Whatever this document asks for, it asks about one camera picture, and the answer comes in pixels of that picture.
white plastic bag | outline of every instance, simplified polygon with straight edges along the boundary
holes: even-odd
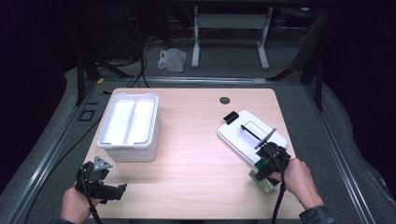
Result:
[[[166,68],[169,72],[179,73],[183,71],[187,55],[179,49],[161,50],[158,68]]]

metal stand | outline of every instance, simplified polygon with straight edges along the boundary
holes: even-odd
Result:
[[[199,14],[198,6],[194,8],[194,51],[192,53],[193,68],[199,66],[199,28],[224,28],[224,29],[262,29],[262,39],[257,42],[262,69],[268,70],[268,60],[265,54],[264,45],[271,22],[272,8],[268,9],[266,16],[248,14]]]

dark curtain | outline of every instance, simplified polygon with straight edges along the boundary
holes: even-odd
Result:
[[[396,196],[396,5],[349,1],[325,59],[325,82],[344,105],[361,155]]]
[[[0,192],[14,176],[60,103],[64,73],[75,67],[57,1],[0,7]]]

green part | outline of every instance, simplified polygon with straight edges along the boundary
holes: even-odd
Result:
[[[266,159],[261,159],[257,161],[254,166],[260,170],[264,164],[266,163]],[[279,182],[277,180],[271,178],[264,178],[263,180],[256,179],[256,171],[250,171],[249,175],[254,180],[254,182],[259,186],[259,188],[265,193],[269,193]]]

table leg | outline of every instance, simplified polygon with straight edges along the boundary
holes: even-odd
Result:
[[[192,53],[193,68],[197,68],[199,64],[199,24],[198,24],[198,6],[194,7],[194,51]]]
[[[257,50],[259,51],[260,61],[262,62],[262,69],[268,70],[270,68],[267,60],[267,55],[265,54],[265,40],[268,35],[268,29],[271,22],[272,8],[268,8],[268,13],[265,19],[264,27],[262,28],[262,39],[260,42],[257,42]]]

